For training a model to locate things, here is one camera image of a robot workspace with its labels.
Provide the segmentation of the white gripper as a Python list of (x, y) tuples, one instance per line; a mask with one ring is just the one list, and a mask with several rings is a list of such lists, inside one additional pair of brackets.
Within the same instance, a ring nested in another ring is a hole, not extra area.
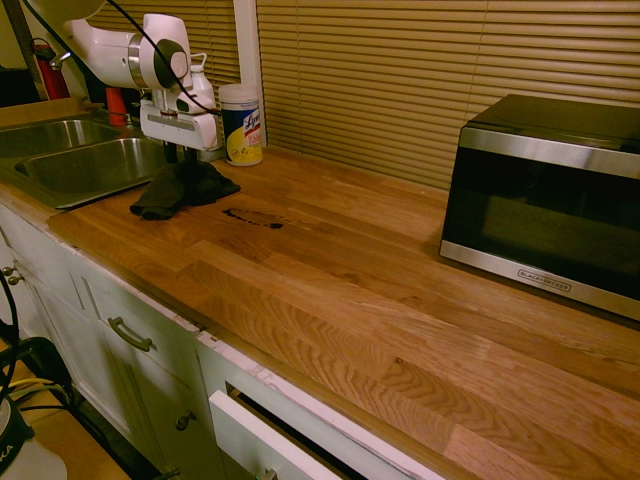
[(186, 147), (185, 164), (188, 168), (197, 167), (197, 150), (215, 150), (219, 147), (217, 121), (213, 115), (208, 113), (164, 115), (151, 100), (142, 100), (140, 124), (145, 136), (169, 142), (163, 144), (168, 164), (178, 162), (175, 144)]

